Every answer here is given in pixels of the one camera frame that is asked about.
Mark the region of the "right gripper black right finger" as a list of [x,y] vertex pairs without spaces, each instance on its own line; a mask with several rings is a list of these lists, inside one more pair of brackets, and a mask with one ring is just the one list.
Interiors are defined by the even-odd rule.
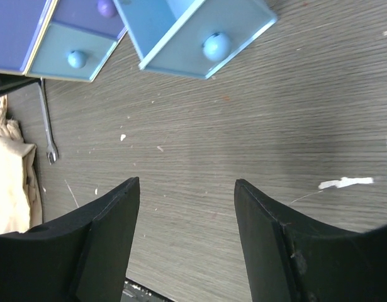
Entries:
[[387,225],[337,228],[244,179],[234,205],[253,301],[387,301]]

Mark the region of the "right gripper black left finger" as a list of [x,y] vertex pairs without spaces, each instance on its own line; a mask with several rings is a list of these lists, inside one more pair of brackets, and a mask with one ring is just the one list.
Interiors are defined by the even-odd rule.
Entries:
[[25,233],[0,235],[0,301],[119,301],[139,207],[133,177]]

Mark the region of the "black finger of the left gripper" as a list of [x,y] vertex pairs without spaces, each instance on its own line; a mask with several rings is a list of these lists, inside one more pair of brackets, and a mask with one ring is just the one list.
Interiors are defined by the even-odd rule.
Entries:
[[0,97],[39,81],[23,75],[0,75]]

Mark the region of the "light blue drawer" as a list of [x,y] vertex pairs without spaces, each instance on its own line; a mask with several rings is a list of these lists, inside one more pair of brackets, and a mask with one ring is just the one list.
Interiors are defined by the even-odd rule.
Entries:
[[111,38],[50,23],[28,74],[91,82],[116,45]]
[[115,1],[152,72],[208,79],[276,23],[266,1]]

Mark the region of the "silver end wrench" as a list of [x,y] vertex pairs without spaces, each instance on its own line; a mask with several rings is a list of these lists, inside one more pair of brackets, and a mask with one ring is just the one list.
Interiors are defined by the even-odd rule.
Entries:
[[45,127],[45,136],[47,139],[46,155],[47,155],[49,164],[53,165],[54,163],[56,163],[56,161],[59,158],[59,152],[53,140],[53,133],[52,133],[52,127],[51,127],[49,110],[48,110],[47,94],[45,89],[45,79],[43,78],[39,78],[38,91],[40,95],[40,104],[42,108],[43,123]]

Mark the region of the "small purple drawer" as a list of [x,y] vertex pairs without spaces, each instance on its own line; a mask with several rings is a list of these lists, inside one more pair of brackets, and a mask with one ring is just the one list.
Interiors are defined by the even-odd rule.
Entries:
[[112,0],[61,0],[53,20],[63,25],[108,35],[116,40],[126,28]]

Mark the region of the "beige cloth bag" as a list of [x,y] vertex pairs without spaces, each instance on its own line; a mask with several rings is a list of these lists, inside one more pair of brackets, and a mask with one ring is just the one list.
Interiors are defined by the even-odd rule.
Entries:
[[34,161],[36,145],[26,143],[19,123],[6,117],[7,95],[0,97],[0,235],[25,233],[43,223]]

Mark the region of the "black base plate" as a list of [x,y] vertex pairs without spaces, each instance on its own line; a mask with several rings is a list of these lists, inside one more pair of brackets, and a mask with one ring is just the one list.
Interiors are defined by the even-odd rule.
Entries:
[[175,302],[129,278],[125,278],[121,302]]

